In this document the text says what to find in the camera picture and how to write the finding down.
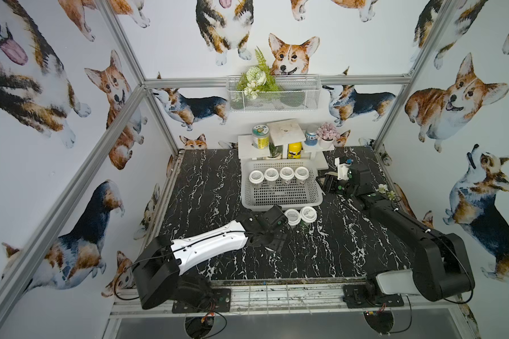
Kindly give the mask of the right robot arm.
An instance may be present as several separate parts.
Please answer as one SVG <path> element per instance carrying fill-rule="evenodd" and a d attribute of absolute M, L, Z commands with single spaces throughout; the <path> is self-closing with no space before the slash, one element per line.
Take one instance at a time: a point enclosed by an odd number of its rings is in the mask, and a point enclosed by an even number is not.
<path fill-rule="evenodd" d="M 371 275 L 364 285 L 367 302 L 395 295 L 420 295 L 431 302 L 451 301 L 452 297 L 475 290 L 475 279 L 465 248 L 456 234 L 431 229 L 397 206 L 382 189 L 367 183 L 364 165 L 338 164 L 316 181 L 326 194 L 349 199 L 372 222 L 390 230 L 414 253 L 410 268 Z"/>

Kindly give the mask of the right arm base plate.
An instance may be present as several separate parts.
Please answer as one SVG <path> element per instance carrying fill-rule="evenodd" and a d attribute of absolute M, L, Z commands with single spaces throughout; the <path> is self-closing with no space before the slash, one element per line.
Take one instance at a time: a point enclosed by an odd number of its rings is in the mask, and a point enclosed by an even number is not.
<path fill-rule="evenodd" d="M 363 285 L 344 285 L 342 287 L 343 301 L 349 309 L 403 307 L 404 300 L 398 295 L 383 294 L 370 282 Z"/>

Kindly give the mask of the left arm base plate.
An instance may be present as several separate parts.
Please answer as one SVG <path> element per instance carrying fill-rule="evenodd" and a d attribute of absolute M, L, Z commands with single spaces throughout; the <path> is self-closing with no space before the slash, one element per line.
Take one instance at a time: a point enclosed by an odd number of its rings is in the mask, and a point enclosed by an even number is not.
<path fill-rule="evenodd" d="M 232 290 L 229 288 L 216 288 L 210 292 L 196 292 L 182 296 L 173 301 L 173 314 L 192 314 L 207 312 L 230 312 Z"/>

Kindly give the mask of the yogurt cup front row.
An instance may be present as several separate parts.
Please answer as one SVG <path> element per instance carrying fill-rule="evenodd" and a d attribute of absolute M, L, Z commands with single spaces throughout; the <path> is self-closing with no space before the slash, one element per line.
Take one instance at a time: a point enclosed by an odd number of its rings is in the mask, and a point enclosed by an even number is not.
<path fill-rule="evenodd" d="M 304 166 L 300 166 L 300 167 L 296 168 L 294 175 L 295 175 L 296 181 L 299 184 L 305 184 L 310 177 L 310 171 L 308 168 L 306 168 Z"/>
<path fill-rule="evenodd" d="M 283 184 L 290 184 L 295 179 L 295 170 L 290 167 L 283 167 L 279 171 L 279 176 Z"/>
<path fill-rule="evenodd" d="M 264 180 L 269 187 L 275 186 L 279 178 L 279 171 L 275 168 L 268 168 L 264 171 Z"/>

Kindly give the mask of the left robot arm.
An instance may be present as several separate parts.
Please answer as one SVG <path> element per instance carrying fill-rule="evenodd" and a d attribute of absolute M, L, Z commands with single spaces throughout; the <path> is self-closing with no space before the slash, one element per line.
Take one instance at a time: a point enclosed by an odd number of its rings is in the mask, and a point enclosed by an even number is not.
<path fill-rule="evenodd" d="M 229 223 L 193 237 L 154 238 L 131 266 L 141 308 L 153 309 L 168 300 L 195 312 L 217 309 L 219 297 L 210 282 L 189 270 L 221 254 L 244 247 L 280 251 L 287 239 L 288 218 L 280 206 L 258 216 L 246 213 Z"/>

